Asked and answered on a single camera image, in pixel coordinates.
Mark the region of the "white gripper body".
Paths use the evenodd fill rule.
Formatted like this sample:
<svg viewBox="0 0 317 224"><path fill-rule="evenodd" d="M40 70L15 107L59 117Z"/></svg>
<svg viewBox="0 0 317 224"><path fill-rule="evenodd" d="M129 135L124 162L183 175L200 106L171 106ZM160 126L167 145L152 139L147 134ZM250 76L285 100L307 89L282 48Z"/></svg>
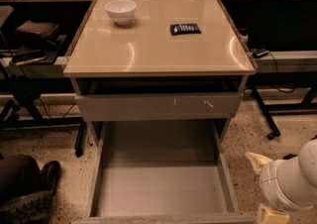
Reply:
<svg viewBox="0 0 317 224"><path fill-rule="evenodd" d="M313 163L301 159L277 160L260 174L264 198L280 211L313 208Z"/></svg>

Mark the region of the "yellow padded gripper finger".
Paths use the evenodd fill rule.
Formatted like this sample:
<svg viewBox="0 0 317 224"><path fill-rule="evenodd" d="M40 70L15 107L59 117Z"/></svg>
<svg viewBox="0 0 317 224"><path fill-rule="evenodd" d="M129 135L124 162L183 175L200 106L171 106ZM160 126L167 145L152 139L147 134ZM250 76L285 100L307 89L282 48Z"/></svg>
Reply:
<svg viewBox="0 0 317 224"><path fill-rule="evenodd" d="M268 171L269 164L272 163L272 159L253 152L246 152L246 158L250 161L256 174L261 174L263 171Z"/></svg>
<svg viewBox="0 0 317 224"><path fill-rule="evenodd" d="M288 224L289 215L275 210L266 204L260 204L257 214L257 224Z"/></svg>

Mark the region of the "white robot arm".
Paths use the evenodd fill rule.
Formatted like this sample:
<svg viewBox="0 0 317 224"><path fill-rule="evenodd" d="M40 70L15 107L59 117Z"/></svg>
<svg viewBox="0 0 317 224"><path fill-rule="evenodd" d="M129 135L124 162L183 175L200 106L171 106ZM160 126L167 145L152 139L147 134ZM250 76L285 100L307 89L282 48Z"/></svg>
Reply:
<svg viewBox="0 0 317 224"><path fill-rule="evenodd" d="M317 140L311 140L288 160L272 160L246 152L266 203L258 210L257 224L288 224L289 213L317 205Z"/></svg>

